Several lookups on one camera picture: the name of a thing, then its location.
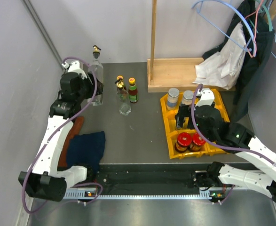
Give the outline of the silver lid spice jar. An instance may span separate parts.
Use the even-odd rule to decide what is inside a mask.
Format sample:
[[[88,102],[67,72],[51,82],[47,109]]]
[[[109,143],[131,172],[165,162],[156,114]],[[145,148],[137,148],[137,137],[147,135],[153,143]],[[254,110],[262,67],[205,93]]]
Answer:
[[[184,91],[181,99],[182,105],[191,105],[193,100],[194,92],[191,90]]]
[[[176,108],[180,92],[177,88],[170,88],[167,94],[166,107],[168,110],[173,110]]]

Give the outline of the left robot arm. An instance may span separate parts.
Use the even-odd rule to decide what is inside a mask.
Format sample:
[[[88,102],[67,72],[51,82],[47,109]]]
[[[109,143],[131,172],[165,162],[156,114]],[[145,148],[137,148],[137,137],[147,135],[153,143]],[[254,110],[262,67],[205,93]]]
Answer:
[[[67,57],[62,66],[39,151],[18,177],[22,198],[92,203],[197,191],[192,168],[169,159],[161,95],[148,92],[145,63],[106,64],[98,106],[91,65]]]

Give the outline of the clear bottle gold pourer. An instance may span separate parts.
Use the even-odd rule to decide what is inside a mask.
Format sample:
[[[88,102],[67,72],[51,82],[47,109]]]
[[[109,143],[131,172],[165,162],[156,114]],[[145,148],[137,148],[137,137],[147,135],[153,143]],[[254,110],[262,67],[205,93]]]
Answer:
[[[92,101],[92,106],[99,106],[103,104],[103,82],[104,82],[104,75],[103,75],[103,65],[99,61],[101,49],[97,45],[93,45],[93,61],[90,64],[92,71],[95,73],[97,78],[97,92],[94,100]]]

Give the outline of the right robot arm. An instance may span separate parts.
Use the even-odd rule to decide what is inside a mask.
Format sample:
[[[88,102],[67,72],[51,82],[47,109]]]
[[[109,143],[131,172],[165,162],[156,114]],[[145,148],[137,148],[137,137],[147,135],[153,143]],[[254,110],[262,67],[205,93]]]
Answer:
[[[237,122],[226,122],[218,109],[211,90],[200,84],[194,92],[191,120],[197,134],[208,144],[245,159],[260,172],[237,169],[225,163],[213,162],[207,168],[207,182],[241,186],[261,193],[276,203],[276,153],[257,136]]]

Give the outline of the red lid jar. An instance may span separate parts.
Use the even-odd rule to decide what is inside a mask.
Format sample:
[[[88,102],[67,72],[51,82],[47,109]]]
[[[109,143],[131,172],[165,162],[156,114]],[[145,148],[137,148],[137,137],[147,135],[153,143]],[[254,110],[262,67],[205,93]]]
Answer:
[[[184,153],[189,148],[191,142],[191,135],[187,132],[182,132],[177,136],[176,143],[174,145],[175,150],[179,153]]]
[[[190,151],[197,152],[199,151],[205,144],[205,141],[200,137],[200,135],[196,132],[192,136],[192,141],[189,146]]]

